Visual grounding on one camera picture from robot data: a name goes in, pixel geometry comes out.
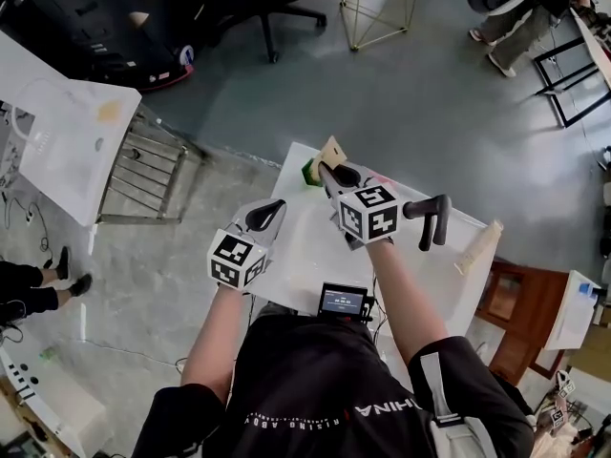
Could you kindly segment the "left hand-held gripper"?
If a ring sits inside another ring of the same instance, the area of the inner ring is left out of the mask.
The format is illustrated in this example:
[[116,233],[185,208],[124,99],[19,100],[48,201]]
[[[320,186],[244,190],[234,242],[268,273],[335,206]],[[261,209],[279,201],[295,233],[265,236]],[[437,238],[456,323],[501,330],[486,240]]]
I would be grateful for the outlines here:
[[247,288],[268,264],[268,247],[277,238],[287,211],[280,198],[243,205],[233,222],[218,229],[207,252],[207,274],[229,288]]

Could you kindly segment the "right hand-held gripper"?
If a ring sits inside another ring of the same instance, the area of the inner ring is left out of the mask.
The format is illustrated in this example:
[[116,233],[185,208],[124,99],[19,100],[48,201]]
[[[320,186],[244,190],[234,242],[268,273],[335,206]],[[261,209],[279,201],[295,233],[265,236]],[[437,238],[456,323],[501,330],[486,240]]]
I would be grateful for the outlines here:
[[380,239],[390,238],[398,232],[399,197],[389,184],[365,187],[372,178],[368,168],[351,162],[338,164],[334,168],[320,164],[318,173],[327,196],[329,198],[339,196],[337,198],[339,229],[344,232],[351,250]]

